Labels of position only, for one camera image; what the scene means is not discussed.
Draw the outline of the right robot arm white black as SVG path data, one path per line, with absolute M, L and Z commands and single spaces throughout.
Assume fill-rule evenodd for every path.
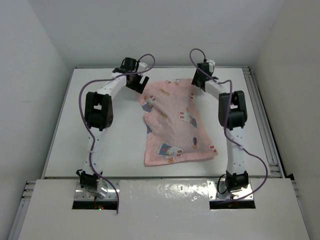
M 233 90 L 231 80 L 219 82 L 213 76 L 214 70 L 215 64 L 212 61 L 204 60 L 196 64 L 192 85 L 218 100 L 218 121 L 223 127 L 227 149 L 225 191 L 231 193 L 249 184 L 243 148 L 243 131 L 248 119 L 246 99 L 242 90 Z

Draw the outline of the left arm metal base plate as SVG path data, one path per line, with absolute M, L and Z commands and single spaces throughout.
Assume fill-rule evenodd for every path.
M 116 201 L 117 195 L 120 193 L 120 183 L 114 184 L 115 188 L 105 180 L 98 181 L 97 188 L 81 187 L 78 181 L 75 187 L 74 197 L 75 201 L 93 201 L 96 198 L 98 201 Z

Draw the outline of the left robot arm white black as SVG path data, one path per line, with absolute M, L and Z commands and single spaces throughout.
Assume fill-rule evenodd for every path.
M 91 194 L 98 194 L 102 177 L 102 151 L 108 128 L 114 119 L 113 99 L 124 87 L 142 93 L 149 81 L 143 73 L 149 70 L 141 59 L 126 57 L 115 68 L 109 79 L 96 79 L 86 83 L 80 90 L 78 105 L 81 120 L 89 134 L 88 159 L 77 171 L 80 187 Z

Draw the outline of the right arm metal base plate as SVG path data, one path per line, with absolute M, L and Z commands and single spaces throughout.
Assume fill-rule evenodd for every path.
M 242 187 L 238 190 L 228 191 L 225 185 L 225 179 L 222 178 L 219 182 L 218 178 L 207 180 L 208 198 L 210 201 L 227 201 L 227 200 L 238 200 L 240 201 L 253 201 L 254 195 L 252 194 L 251 183 L 247 187 Z

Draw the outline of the pink bunny print pillowcase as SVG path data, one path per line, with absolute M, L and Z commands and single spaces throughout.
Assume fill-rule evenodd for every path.
M 196 108 L 190 78 L 148 83 L 138 101 L 147 128 L 147 167 L 211 160 L 218 155 Z

